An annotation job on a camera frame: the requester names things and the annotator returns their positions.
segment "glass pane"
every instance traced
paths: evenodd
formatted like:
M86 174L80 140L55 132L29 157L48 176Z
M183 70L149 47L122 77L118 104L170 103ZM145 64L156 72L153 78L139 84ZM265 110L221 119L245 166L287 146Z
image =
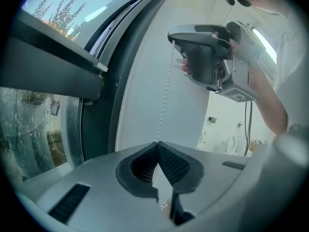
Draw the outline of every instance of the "glass pane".
M59 95L0 87L0 114L2 165L16 186L67 162Z
M113 0L27 0L22 9L70 40Z

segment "tree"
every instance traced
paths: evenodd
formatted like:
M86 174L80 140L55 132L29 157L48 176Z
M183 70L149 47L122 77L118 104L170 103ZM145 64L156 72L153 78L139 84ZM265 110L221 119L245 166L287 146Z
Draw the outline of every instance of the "tree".
M86 22L84 21L81 24L76 24L73 22L74 18L82 11L85 7L86 3L83 3L76 12L70 12L72 4L76 0L70 0L64 7L62 6L64 0L62 0L57 10L51 14L48 21L43 21L44 23L48 24L50 27L58 31L60 34L64 35L65 37L69 38L70 40L75 40L76 35L85 27ZM46 12L50 9L53 3L46 5L48 0L43 0L39 6L35 9L34 13L32 14L34 17L42 20L42 17L46 14Z

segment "fingers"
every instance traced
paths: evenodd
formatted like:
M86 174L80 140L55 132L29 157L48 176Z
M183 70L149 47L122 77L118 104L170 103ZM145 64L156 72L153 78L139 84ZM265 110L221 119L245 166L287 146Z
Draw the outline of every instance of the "fingers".
M190 74L190 70L189 70L189 67L188 67L189 61L188 61L187 58L183 59L183 64L184 65L182 65L182 71L183 72L187 72L188 74Z
M188 74L190 74L190 70L189 70L189 67L187 65L182 65L182 71L187 72Z
M182 58L177 58L176 61L177 61L178 63L180 63L180 64L183 63L183 59L182 59Z
M232 54L236 54L238 52L238 49L239 49L239 44L232 39L230 39L230 44L231 44L231 48L232 48Z
M183 59L183 64L184 64L184 65L189 65L189 61L188 61L187 58Z

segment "black slot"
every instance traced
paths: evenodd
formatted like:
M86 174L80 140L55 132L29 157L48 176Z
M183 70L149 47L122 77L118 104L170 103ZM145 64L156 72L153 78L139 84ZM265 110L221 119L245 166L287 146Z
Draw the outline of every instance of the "black slot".
M89 189L88 186L76 184L48 214L59 222L67 223Z
M239 170L243 170L245 168L245 165L240 164L240 163L236 163L236 162L232 162L232 161L225 161L222 163L223 166L225 167L229 167L229 168L235 168L235 169L239 169Z

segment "wet glass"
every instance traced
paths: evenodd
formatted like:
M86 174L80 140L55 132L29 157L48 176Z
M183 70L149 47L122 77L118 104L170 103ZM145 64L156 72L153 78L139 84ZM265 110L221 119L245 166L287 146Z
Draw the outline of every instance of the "wet glass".
M67 162L60 126L61 96L0 87L0 152L16 185Z

